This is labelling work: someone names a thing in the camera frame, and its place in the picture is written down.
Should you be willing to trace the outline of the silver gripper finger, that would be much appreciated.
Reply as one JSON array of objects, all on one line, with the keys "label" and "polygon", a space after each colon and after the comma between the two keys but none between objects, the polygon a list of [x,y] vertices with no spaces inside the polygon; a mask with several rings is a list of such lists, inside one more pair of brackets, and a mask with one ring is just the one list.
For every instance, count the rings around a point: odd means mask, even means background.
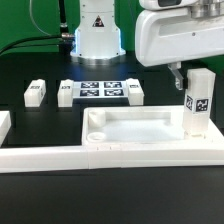
[{"label": "silver gripper finger", "polygon": [[169,63],[168,68],[175,77],[175,87],[178,90],[182,90],[184,88],[184,78],[179,71],[179,69],[181,68],[181,63],[180,62]]}]

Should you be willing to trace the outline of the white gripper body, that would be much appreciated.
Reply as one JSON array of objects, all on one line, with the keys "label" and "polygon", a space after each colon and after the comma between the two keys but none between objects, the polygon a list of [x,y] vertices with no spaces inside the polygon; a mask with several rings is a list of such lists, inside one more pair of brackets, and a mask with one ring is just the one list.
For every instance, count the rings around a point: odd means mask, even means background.
[{"label": "white gripper body", "polygon": [[188,8],[144,10],[135,29],[135,53],[145,67],[224,54],[224,16],[192,19]]}]

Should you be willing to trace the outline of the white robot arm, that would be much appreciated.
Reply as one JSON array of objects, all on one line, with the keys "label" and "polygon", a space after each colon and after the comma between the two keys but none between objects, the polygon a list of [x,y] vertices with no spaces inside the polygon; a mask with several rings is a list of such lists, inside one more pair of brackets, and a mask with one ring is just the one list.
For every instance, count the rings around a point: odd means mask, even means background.
[{"label": "white robot arm", "polygon": [[[114,0],[79,0],[80,24],[71,56],[91,64],[125,53],[115,24]],[[139,0],[135,54],[144,66],[166,64],[176,88],[187,87],[183,61],[224,54],[224,0]]]}]

